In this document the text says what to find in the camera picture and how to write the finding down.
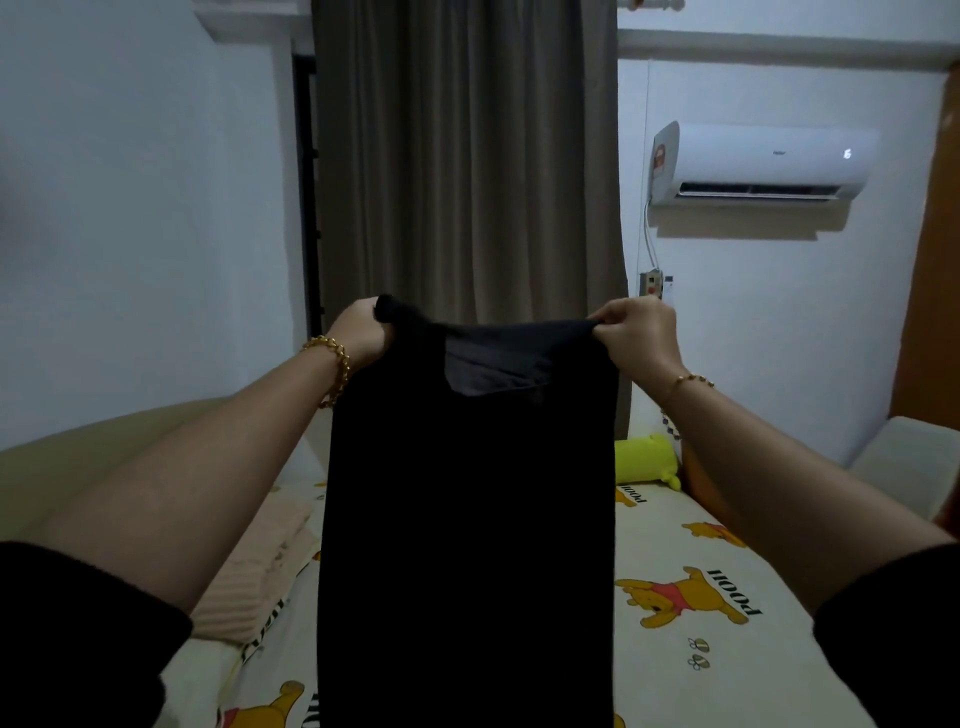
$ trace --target forearm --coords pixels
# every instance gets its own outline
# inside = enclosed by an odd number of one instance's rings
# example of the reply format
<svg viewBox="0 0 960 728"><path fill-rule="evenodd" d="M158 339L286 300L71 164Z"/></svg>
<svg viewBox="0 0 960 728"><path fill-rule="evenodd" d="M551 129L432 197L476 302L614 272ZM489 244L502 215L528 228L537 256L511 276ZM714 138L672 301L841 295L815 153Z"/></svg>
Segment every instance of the forearm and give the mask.
<svg viewBox="0 0 960 728"><path fill-rule="evenodd" d="M336 355L302 352L124 464L34 542L189 613L239 541L333 385Z"/></svg>
<svg viewBox="0 0 960 728"><path fill-rule="evenodd" d="M949 535L700 382L667 414L746 537L811 614L857 577Z"/></svg>

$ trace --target winnie the pooh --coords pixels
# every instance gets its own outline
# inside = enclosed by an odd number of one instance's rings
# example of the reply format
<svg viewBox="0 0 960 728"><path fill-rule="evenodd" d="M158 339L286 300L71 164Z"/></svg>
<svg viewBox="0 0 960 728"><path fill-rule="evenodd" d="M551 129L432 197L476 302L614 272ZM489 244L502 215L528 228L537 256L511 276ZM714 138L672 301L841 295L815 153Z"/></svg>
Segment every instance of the winnie the pooh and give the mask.
<svg viewBox="0 0 960 728"><path fill-rule="evenodd" d="M686 609L693 612L721 612L734 624L750 621L709 585L702 571L693 567L684 567L684 571L690 575L689 578L672 584L638 579L617 579L613 583L630 595L628 604L655 613L640 620L640 624L647 629L669 624Z"/></svg>
<svg viewBox="0 0 960 728"><path fill-rule="evenodd" d="M628 508L636 508L636 503L626 494L623 493L619 488L613 486L613 492L616 494L613 497L614 503L623 503Z"/></svg>
<svg viewBox="0 0 960 728"><path fill-rule="evenodd" d="M234 708L223 714L222 728L283 728L297 699L303 695L303 683L287 680L280 686L280 697L270 705L257 705L242 710Z"/></svg>
<svg viewBox="0 0 960 728"><path fill-rule="evenodd" d="M682 523L684 528L688 528L694 536L702 536L705 539L723 539L728 544L746 548L747 545L734 536L725 525L719 523Z"/></svg>

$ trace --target thin gold bracelet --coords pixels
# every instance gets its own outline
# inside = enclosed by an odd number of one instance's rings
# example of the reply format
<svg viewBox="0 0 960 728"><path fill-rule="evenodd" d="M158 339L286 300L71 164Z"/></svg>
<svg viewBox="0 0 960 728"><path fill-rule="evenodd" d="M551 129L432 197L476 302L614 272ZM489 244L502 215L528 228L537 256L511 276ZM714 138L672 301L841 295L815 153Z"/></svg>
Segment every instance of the thin gold bracelet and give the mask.
<svg viewBox="0 0 960 728"><path fill-rule="evenodd" d="M677 387L679 387L681 383L685 381L702 381L708 387L711 387L711 388L716 386L714 382L710 381L709 379L707 379L705 376L702 376L702 375L694 375L694 374L680 375L673 380L673 384L671 384L670 389L667 390L666 397L663 398L663 407L666 406L667 402L673 396L674 390L676 390ZM663 407L660 408L660 415L663 417L663 424L666 427L666 431L670 434L671 437L673 437L674 440L680 440L681 439L680 431L677 429L677 426L673 424L673 421L667 416L666 411L663 409Z"/></svg>
<svg viewBox="0 0 960 728"><path fill-rule="evenodd" d="M344 387L350 379L350 355L344 350L343 346L338 344L336 339L329 336L314 336L303 345L302 352L312 348L325 346L337 355L337 378L333 383L333 388L326 393L324 400L317 406L317 409L333 408L340 395L344 393Z"/></svg>
<svg viewBox="0 0 960 728"><path fill-rule="evenodd" d="M680 376L678 376L676 379L673 380L673 384L671 384L671 385L670 385L670 389L667 390L667 392L666 392L666 397L663 398L663 403L664 403L664 404L666 404L666 403L670 400L670 398L673 396L673 393L674 393L674 391L677 389L677 387L679 387L679 386L680 386L681 384L683 384L685 381L702 381L702 382L704 382L708 387L715 387L715 386L716 386L716 384L715 384L714 382L710 381L709 379L707 379L705 376L702 376L702 375L694 375L694 374L690 374L690 375L680 375Z"/></svg>

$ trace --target hand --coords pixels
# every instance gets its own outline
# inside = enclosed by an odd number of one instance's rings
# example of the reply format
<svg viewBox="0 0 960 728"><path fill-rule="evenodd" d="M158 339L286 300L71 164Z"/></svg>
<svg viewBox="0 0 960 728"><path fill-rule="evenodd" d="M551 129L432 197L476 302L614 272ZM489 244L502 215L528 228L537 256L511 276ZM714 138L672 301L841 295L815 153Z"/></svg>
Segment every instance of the hand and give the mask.
<svg viewBox="0 0 960 728"><path fill-rule="evenodd" d="M610 301L589 316L610 359L658 404L689 374L677 343L677 312L656 296Z"/></svg>
<svg viewBox="0 0 960 728"><path fill-rule="evenodd" d="M343 346L352 370L363 369L383 356L394 339L394 328L373 318L376 296L354 301L337 316L327 335Z"/></svg>

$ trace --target cable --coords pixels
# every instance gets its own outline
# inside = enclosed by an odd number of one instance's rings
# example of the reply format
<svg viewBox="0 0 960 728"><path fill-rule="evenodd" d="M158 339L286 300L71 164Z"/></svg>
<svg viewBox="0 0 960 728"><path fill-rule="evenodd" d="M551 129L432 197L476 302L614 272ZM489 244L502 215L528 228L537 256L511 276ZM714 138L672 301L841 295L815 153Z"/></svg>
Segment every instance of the cable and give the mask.
<svg viewBox="0 0 960 728"><path fill-rule="evenodd" d="M650 256L650 265L654 267L655 271L658 271L660 269L660 258L657 256L657 247L654 245L653 240L650 239L650 223L647 216L649 210L650 198L647 198L646 205L643 206L643 220L640 221L640 225L643 228L643 242L647 246L647 255Z"/></svg>

